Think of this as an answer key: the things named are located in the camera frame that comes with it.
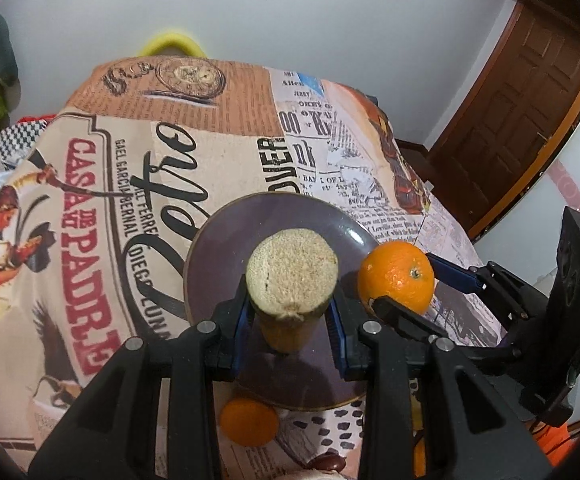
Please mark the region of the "yellow chair back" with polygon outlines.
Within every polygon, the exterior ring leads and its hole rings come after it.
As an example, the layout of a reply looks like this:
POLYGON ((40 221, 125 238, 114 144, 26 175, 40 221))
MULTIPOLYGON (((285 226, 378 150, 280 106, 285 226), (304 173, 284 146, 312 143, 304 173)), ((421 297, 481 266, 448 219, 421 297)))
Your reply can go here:
POLYGON ((205 58, 206 54, 201 47, 189 36, 181 32, 162 32, 153 36, 141 48, 140 56, 159 55, 165 51, 176 51, 183 56, 205 58))

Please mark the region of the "purple ceramic plate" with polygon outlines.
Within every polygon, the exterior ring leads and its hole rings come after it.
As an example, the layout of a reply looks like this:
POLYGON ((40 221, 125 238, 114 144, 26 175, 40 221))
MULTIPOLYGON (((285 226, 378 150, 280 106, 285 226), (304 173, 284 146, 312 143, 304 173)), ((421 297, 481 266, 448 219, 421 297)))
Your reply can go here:
POLYGON ((238 290, 254 319, 240 330, 236 382, 277 408, 320 411, 361 398, 332 358, 328 301, 356 296, 356 273, 378 243, 341 209, 293 193, 258 193, 202 226, 184 267, 188 318, 210 318, 238 290))

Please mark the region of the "small orange mandarin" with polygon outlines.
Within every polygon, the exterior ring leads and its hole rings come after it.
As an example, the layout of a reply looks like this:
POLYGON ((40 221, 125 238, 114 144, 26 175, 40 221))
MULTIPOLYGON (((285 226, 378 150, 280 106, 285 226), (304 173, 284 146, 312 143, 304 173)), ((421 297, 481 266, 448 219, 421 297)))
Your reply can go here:
POLYGON ((276 438, 279 417, 270 406, 249 398, 229 400, 218 418, 224 436, 244 448, 260 448, 276 438))

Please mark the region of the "orange mandarin with stem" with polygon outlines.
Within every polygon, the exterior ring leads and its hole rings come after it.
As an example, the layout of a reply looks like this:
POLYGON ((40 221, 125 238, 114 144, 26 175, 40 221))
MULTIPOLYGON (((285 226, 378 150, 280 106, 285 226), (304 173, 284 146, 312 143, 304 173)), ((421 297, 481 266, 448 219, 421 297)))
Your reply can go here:
POLYGON ((383 243, 370 252, 357 272, 357 295, 365 308, 387 296, 417 314, 431 304, 435 276, 427 255, 402 240, 383 243))

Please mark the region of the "checkered black white cloth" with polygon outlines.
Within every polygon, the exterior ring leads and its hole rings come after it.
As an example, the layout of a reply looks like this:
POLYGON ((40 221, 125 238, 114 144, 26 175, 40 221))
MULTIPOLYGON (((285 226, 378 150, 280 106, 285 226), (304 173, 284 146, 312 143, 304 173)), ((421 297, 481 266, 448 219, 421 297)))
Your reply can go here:
POLYGON ((25 120, 0 130, 0 166, 14 169, 26 159, 48 122, 43 118, 25 120))

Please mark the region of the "dark red grape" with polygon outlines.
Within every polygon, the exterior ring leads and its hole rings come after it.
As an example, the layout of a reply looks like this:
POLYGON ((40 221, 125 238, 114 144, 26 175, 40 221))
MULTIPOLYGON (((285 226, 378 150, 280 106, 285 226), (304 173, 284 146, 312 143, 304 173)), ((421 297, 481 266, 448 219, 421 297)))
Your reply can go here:
POLYGON ((307 469, 335 472, 340 474, 346 467, 346 458, 336 452, 325 452, 314 457, 307 465, 307 469))

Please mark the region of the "yellow sugarcane piece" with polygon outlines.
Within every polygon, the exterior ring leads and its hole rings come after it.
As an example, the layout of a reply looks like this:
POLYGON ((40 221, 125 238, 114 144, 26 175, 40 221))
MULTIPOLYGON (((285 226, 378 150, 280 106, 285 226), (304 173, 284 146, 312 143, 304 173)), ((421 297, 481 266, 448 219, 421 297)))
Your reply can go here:
POLYGON ((312 230, 282 230, 255 247, 246 284, 270 348, 288 354, 307 344, 338 277, 336 253, 312 230))

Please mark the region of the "brown wooden door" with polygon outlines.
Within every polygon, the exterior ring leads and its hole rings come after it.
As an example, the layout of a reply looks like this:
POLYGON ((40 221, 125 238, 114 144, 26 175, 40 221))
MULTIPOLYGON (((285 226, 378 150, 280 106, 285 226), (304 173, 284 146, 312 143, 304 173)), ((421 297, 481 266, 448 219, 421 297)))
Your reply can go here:
POLYGON ((434 194, 475 240, 540 176, 580 117, 580 25, 519 0, 430 152, 434 194))

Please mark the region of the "printed newspaper pattern tablecloth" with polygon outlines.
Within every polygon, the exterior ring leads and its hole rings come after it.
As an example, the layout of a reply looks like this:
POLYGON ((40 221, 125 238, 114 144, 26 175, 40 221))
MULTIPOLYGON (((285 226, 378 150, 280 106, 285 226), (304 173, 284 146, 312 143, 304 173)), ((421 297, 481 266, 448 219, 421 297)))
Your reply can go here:
POLYGON ((16 471, 122 342, 193 323, 192 240, 258 192, 312 196, 380 243, 480 264, 362 92, 205 58, 100 66, 26 159, 0 166, 0 452, 16 471))

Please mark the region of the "large orange with sticker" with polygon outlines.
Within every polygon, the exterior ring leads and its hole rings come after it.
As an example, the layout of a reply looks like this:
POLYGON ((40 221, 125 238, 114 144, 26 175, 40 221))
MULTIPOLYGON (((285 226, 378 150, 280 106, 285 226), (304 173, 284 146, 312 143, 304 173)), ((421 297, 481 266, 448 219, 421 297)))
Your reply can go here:
POLYGON ((414 447, 414 475, 421 478, 426 474, 426 447, 424 438, 417 441, 414 447))

